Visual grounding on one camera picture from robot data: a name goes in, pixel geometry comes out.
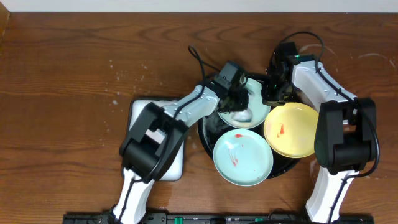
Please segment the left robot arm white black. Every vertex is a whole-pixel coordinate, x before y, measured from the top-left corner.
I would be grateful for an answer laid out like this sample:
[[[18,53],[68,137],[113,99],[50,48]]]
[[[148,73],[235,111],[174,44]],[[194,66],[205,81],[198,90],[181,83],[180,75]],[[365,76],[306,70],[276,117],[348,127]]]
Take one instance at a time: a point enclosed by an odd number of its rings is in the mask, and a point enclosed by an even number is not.
[[[119,148],[123,189],[111,215],[115,223],[139,223],[155,181],[174,163],[190,127],[216,110],[242,111],[248,106],[243,87],[225,89],[214,83],[197,85],[175,103],[143,107]]]

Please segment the green yellow foamy sponge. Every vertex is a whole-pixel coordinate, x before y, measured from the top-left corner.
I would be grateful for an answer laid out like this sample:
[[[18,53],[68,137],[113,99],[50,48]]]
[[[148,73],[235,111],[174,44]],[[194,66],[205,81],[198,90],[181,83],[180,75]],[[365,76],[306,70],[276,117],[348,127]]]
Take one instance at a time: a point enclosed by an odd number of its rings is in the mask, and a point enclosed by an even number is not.
[[[233,121],[240,123],[249,123],[252,121],[252,117],[253,113],[249,108],[243,111],[233,112],[233,114],[231,115],[231,119]]]

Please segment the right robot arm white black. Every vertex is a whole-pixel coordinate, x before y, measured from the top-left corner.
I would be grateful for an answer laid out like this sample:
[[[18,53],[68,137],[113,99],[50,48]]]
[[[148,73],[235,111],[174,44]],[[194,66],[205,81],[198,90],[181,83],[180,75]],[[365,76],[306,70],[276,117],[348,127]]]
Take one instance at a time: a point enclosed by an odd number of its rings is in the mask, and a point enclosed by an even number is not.
[[[345,90],[314,55],[276,53],[268,72],[265,103],[279,104],[291,87],[318,111],[314,150],[320,170],[305,209],[311,222],[333,223],[352,181],[369,176],[379,163],[376,105]]]

